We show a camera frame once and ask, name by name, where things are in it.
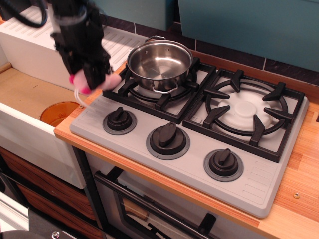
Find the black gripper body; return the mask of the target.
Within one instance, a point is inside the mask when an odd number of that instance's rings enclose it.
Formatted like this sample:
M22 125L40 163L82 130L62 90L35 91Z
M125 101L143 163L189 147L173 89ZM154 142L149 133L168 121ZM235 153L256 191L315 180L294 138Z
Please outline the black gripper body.
M60 26L60 31L53 32L55 48L75 49L85 62L102 62L107 64L107 74L111 73L110 55L102 47L104 31L100 22L85 20L76 25Z

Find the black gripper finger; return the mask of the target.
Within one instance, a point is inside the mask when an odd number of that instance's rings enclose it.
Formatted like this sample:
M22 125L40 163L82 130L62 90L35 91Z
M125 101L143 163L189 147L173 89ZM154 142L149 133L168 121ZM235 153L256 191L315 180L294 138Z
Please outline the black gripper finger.
M84 75L90 90L96 89L105 82L107 73L107 64L102 62L85 62L83 65Z
M59 53L70 75L75 75L83 68L83 59L77 50L62 48L59 50Z

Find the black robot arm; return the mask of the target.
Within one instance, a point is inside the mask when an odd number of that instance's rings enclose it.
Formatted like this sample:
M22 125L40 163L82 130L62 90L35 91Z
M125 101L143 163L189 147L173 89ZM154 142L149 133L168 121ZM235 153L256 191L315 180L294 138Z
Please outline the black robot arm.
M53 0L53 20L59 27L51 37L71 75L80 70L91 90L112 72L110 55L102 47L104 29L100 10L88 0Z

